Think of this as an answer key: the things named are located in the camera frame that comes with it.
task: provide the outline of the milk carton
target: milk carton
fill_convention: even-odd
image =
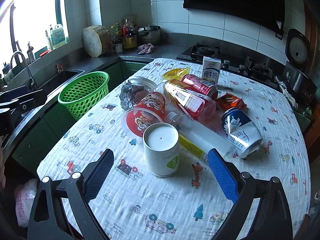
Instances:
[[[216,86],[218,83],[221,66],[222,63],[220,59],[203,57],[201,78]]]

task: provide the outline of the table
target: table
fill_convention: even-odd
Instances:
[[[137,76],[155,83],[172,68],[190,67],[200,76],[201,65],[158,58],[144,66]],[[129,138],[121,127],[123,111],[119,85],[60,139],[40,163],[40,178],[66,179],[83,171],[90,162],[110,148],[115,162],[96,199],[89,206],[102,228],[112,239],[211,239],[232,207],[223,195],[210,168],[181,148],[178,172],[159,179],[144,164],[143,150],[136,138]],[[255,178],[280,178],[286,193],[293,233],[299,228],[310,202],[310,169],[307,150],[297,120],[283,94],[246,77],[220,71],[219,95],[230,92],[243,98],[246,112],[260,130],[264,145],[244,161],[236,154],[220,152],[240,172]],[[122,172],[127,165],[129,174]],[[259,200],[251,211],[239,238],[249,231]],[[67,199],[63,199],[69,222],[79,230]]]

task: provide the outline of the dish towel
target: dish towel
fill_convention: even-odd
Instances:
[[[151,54],[154,49],[155,46],[153,46],[151,43],[141,45],[138,47],[137,55]]]

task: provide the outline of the green plastic basket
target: green plastic basket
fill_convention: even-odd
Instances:
[[[58,102],[78,121],[109,93],[108,81],[109,74],[102,71],[78,77],[60,92]]]

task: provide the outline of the green label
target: green label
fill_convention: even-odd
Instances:
[[[171,161],[168,162],[167,167],[170,169],[174,169],[178,164],[179,156],[174,157]]]

